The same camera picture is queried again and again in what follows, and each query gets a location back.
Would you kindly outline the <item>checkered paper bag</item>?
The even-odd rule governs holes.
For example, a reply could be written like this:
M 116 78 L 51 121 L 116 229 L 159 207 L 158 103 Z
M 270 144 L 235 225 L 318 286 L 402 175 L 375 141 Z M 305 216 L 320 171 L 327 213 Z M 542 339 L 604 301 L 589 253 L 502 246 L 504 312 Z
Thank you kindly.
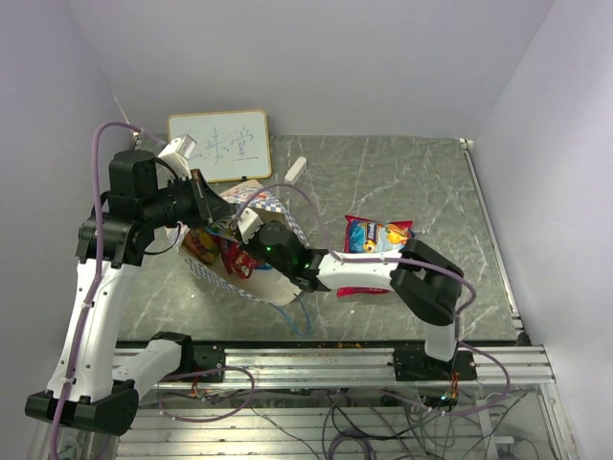
M 240 205 L 251 194 L 256 194 L 248 204 L 250 211 L 258 214 L 265 223 L 280 221 L 295 232 L 301 242 L 306 242 L 306 235 L 296 219 L 272 192 L 263 192 L 261 187 L 259 181 L 251 179 L 222 192 L 221 197 Z M 251 301 L 273 306 L 296 335 L 301 338 L 310 336 L 309 317 L 301 331 L 283 310 L 294 301 L 303 305 L 301 291 L 270 264 L 258 261 L 240 249 L 227 226 L 216 223 L 211 227 L 192 229 L 182 224 L 168 229 L 166 235 L 173 251 L 187 263 L 195 278 Z

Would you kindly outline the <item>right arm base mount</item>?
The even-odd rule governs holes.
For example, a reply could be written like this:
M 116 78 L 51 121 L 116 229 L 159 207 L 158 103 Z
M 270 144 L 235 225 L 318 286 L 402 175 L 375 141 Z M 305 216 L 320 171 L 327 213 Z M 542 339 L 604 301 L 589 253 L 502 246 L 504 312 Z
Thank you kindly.
M 473 381 L 477 379 L 473 353 L 457 351 L 448 362 L 439 361 L 425 353 L 423 342 L 407 342 L 395 348 L 388 363 L 397 381 Z

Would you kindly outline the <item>red chips bag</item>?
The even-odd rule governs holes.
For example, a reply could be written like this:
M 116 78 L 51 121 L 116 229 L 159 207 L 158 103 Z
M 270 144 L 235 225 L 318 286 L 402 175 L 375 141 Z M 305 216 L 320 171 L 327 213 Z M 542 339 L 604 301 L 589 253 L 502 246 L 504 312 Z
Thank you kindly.
M 390 292 L 389 289 L 376 288 L 376 287 L 341 287 L 338 290 L 336 290 L 336 296 L 346 297 L 346 296 L 357 295 L 357 294 L 384 295 L 389 292 Z

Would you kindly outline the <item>blue red snack bag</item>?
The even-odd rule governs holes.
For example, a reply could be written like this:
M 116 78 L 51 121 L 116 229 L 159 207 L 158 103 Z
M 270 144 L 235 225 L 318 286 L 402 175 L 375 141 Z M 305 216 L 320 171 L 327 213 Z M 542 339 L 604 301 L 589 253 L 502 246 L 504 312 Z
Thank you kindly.
M 379 253 L 399 250 L 411 240 L 412 220 L 378 221 L 369 218 L 345 215 L 346 253 Z

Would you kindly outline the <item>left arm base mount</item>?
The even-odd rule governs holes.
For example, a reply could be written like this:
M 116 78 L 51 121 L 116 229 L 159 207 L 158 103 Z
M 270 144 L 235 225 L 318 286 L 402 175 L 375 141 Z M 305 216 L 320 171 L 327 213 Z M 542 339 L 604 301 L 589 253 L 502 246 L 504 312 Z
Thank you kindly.
M 179 367 L 163 378 L 163 382 L 197 380 L 198 382 L 222 382 L 224 372 L 179 378 L 178 375 L 217 370 L 226 364 L 226 353 L 217 345 L 190 342 L 183 345 Z

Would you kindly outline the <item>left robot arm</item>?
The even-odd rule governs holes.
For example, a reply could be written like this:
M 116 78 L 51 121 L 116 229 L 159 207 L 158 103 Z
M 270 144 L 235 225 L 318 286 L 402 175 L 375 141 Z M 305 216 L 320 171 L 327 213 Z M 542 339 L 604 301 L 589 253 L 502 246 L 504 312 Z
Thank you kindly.
M 28 397 L 25 413 L 53 427 L 121 436 L 156 383 L 165 376 L 185 380 L 195 367 L 192 339 L 170 332 L 113 366 L 125 297 L 154 233 L 176 224 L 201 227 L 235 208 L 179 153 L 121 151 L 109 164 L 109 180 L 79 229 L 78 288 L 57 368 L 46 389 Z

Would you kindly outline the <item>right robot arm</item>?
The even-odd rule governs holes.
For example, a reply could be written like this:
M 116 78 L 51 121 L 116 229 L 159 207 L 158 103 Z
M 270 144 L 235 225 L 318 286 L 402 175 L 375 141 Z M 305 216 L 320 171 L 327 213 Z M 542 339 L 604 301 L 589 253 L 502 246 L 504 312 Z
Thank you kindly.
M 306 246 L 278 221 L 240 223 L 237 235 L 249 256 L 303 291 L 355 287 L 394 292 L 426 325 L 423 371 L 439 380 L 455 369 L 456 305 L 464 273 L 427 244 L 410 240 L 399 250 L 338 253 Z

